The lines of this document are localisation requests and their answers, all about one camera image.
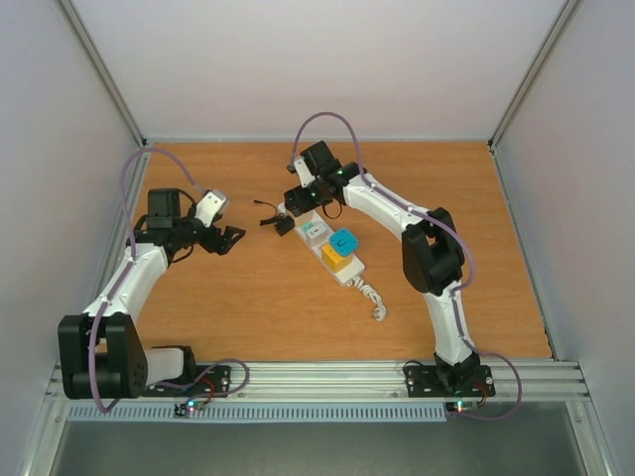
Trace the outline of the blue cube plug adapter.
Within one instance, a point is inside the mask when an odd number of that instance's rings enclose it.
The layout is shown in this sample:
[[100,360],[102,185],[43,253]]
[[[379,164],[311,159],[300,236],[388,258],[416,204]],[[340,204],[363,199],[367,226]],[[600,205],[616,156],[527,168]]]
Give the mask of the blue cube plug adapter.
[[346,228],[340,228],[333,232],[328,242],[342,255],[354,253],[358,248],[358,239]]

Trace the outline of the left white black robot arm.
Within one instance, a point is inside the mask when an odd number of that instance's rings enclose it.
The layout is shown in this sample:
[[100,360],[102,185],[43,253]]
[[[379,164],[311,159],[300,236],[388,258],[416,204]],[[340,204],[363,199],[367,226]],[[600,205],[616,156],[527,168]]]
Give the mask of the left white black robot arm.
[[185,345],[144,349],[136,322],[159,278],[195,247],[223,256],[244,237],[244,230],[219,220],[229,204],[214,189],[181,207],[186,192],[155,188],[148,210],[132,229],[123,257],[99,296],[80,314],[59,324],[63,391],[71,400],[135,399],[150,387],[193,392],[203,374]]

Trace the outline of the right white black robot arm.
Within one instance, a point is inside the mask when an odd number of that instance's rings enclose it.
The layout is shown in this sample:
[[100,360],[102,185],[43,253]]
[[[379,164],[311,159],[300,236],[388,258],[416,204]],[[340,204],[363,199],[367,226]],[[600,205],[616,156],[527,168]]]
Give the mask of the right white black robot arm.
[[449,212],[415,205],[356,163],[310,169],[301,158],[287,165],[299,184],[284,193],[286,210],[299,217],[333,201],[384,226],[401,243],[402,268],[423,295],[435,333],[436,380],[447,395],[469,386],[480,357],[469,336],[461,290],[464,264],[473,263]]

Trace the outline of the white power strip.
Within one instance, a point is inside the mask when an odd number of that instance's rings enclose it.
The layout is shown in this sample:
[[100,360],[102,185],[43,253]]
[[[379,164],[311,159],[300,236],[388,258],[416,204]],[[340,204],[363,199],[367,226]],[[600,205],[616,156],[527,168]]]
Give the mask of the white power strip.
[[294,231],[330,275],[341,285],[357,289],[373,303],[373,318],[383,321],[387,307],[380,294],[362,277],[365,265],[356,256],[358,240],[346,228],[334,230],[316,211],[294,217],[283,203],[277,205],[281,213],[289,215]]

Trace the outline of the black power adapter with cable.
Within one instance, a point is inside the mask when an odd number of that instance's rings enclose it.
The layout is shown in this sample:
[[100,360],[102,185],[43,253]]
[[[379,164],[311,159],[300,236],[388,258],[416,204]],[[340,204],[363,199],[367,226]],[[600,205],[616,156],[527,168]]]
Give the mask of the black power adapter with cable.
[[259,221],[260,227],[273,226],[279,236],[284,236],[295,228],[294,218],[286,212],[281,212],[273,203],[259,199],[253,199],[252,202],[258,205],[267,205],[274,211],[271,217]]

